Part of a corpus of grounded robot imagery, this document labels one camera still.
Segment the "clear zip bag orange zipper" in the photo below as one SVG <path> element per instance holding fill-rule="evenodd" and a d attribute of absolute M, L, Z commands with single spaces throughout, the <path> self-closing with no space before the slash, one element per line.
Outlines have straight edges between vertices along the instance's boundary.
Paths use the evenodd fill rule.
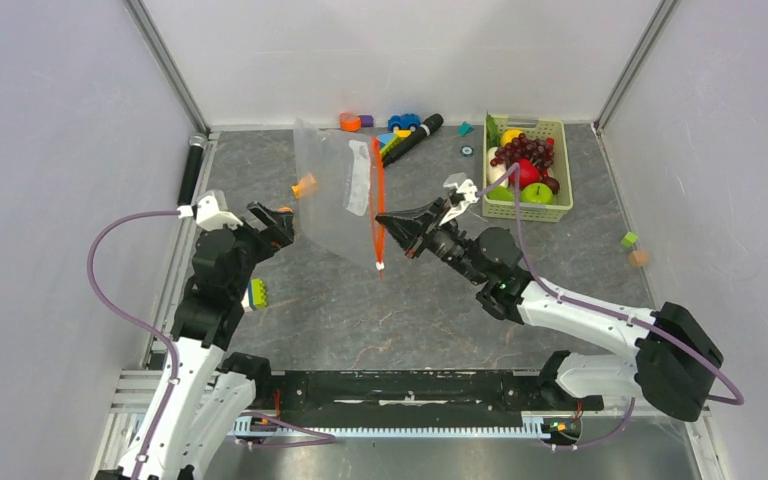
<path fill-rule="evenodd" d="M 313 243 L 381 274 L 383 168 L 377 139 L 364 133 L 320 129 L 298 119 L 293 126 L 297 182 L 311 173 L 316 192 L 298 199 L 297 216 Z"/>

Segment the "purple grape bunch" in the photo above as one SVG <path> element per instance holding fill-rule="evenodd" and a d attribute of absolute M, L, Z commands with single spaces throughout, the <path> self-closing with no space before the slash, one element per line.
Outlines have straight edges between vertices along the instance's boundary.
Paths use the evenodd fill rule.
<path fill-rule="evenodd" d="M 506 167 L 520 158 L 526 158 L 541 174 L 545 174 L 554 165 L 554 147 L 555 139 L 552 137 L 532 139 L 525 134 L 522 140 L 516 139 L 504 147 L 498 146 L 497 158 L 504 160 Z"/>

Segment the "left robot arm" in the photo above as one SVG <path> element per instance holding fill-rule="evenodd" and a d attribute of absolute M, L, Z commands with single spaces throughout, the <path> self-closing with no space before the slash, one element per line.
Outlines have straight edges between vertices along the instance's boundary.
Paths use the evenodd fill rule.
<path fill-rule="evenodd" d="M 274 394 L 268 360 L 228 354 L 244 315 L 242 300 L 256 265 L 294 241 L 294 213 L 252 202 L 257 229 L 205 197 L 172 215 L 200 228 L 193 275 L 174 312 L 169 335 L 115 305 L 96 279 L 96 252 L 106 234 L 136 220 L 131 214 L 105 227 L 93 241 L 87 275 L 96 296 L 115 314 L 149 332 L 167 349 L 161 378 L 140 427 L 113 469 L 98 479 L 200 479 L 229 427 L 248 406 L 262 407 Z"/>

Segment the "red apple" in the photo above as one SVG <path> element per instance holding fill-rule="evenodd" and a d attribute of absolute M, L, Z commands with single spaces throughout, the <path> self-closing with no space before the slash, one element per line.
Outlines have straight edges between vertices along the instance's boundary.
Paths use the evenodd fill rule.
<path fill-rule="evenodd" d="M 541 180 L 540 171 L 526 158 L 520 158 L 512 166 L 518 169 L 509 175 L 509 185 L 519 190 L 538 183 Z"/>

